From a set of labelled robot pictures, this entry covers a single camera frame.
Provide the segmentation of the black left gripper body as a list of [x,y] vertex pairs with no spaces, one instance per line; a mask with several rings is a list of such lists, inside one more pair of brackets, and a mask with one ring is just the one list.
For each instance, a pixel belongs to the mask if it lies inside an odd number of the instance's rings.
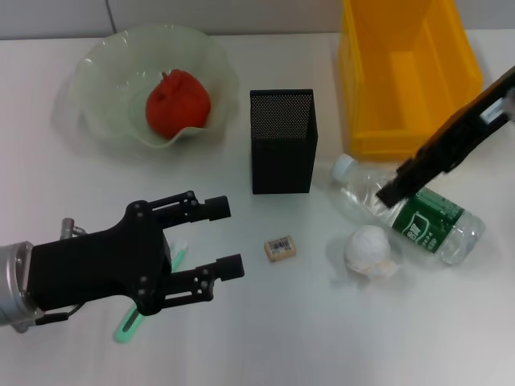
[[36,245],[27,293],[44,311],[121,295],[150,316],[163,308],[159,285],[170,271],[170,249],[155,205],[136,201],[109,229]]

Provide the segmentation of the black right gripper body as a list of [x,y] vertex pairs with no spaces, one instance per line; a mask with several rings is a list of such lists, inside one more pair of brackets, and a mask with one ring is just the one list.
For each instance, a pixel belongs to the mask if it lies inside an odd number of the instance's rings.
[[453,170],[480,143],[513,120],[514,69],[510,68],[474,100],[454,113],[417,154],[444,153],[455,159]]

